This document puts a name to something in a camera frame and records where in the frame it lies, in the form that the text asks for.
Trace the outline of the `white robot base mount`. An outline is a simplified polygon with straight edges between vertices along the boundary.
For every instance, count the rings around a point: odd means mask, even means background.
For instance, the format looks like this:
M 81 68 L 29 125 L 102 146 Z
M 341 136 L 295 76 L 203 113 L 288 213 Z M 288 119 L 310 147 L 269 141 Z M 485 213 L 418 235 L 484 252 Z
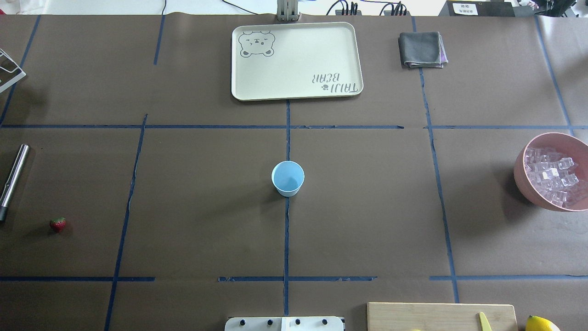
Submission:
M 225 331 L 345 331 L 338 316 L 266 316 L 227 319 Z

